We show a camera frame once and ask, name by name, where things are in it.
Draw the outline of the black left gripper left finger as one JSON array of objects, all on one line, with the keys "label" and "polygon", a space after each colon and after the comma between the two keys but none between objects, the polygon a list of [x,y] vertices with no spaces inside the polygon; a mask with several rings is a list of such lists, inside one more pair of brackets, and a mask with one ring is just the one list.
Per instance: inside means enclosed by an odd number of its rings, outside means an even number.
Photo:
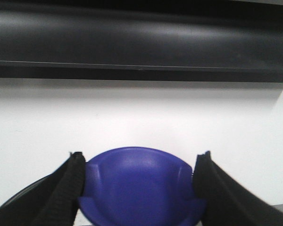
[{"label": "black left gripper left finger", "polygon": [[0,226],[72,226],[85,180],[81,152],[0,206]]}]

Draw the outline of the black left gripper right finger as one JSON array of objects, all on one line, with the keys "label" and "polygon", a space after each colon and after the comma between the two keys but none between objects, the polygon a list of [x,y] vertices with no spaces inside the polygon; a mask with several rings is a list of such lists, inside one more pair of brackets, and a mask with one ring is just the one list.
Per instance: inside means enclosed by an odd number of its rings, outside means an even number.
[{"label": "black left gripper right finger", "polygon": [[207,202],[201,218],[204,226],[283,226],[283,212],[230,177],[209,151],[197,156],[193,188],[196,196]]}]

